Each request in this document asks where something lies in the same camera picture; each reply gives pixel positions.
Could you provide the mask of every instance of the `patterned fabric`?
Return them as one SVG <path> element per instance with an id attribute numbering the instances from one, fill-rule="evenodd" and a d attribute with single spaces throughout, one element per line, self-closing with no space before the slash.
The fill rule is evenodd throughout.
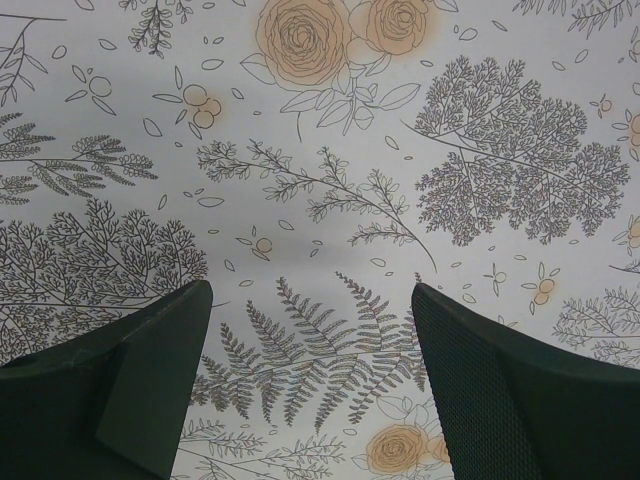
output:
<path id="1" fill-rule="evenodd" d="M 452 478 L 416 281 L 640 365 L 638 8 L 4 2 L 0 362 L 207 278 L 174 479 Z"/>

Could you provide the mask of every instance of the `black plastic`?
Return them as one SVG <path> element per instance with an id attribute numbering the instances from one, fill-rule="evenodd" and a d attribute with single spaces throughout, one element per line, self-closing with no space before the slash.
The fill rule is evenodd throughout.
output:
<path id="1" fill-rule="evenodd" d="M 0 368 L 0 479 L 168 480 L 212 301 L 192 282 Z"/>
<path id="2" fill-rule="evenodd" d="M 456 480 L 640 479 L 640 371 L 535 340 L 424 284 L 412 308 Z"/>

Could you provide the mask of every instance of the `black object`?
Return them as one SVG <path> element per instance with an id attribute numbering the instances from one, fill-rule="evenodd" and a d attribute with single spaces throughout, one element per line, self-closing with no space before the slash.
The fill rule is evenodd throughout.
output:
<path id="1" fill-rule="evenodd" d="M 212 301 L 192 282 L 0 368 L 0 479 L 168 479 Z"/>
<path id="2" fill-rule="evenodd" d="M 456 480 L 640 479 L 640 371 L 547 345 L 424 284 L 412 308 Z"/>

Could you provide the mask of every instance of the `rose petal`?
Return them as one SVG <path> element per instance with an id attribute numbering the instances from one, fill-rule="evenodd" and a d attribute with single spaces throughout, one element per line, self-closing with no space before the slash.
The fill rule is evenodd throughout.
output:
<path id="1" fill-rule="evenodd" d="M 347 45 L 347 58 L 358 65 L 369 65 L 377 62 L 384 55 L 371 48 L 362 38 L 356 37 Z"/>
<path id="2" fill-rule="evenodd" d="M 360 38 L 367 38 L 367 25 L 369 24 L 371 6 L 371 2 L 362 2 L 349 15 L 351 30 Z"/>

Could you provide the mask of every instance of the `floral tablecloth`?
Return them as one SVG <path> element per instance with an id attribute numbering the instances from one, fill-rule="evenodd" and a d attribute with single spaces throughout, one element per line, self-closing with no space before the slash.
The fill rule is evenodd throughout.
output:
<path id="1" fill-rule="evenodd" d="M 416 282 L 640 363 L 638 8 L 3 2 L 0 362 L 206 278 L 172 478 L 452 478 Z"/>

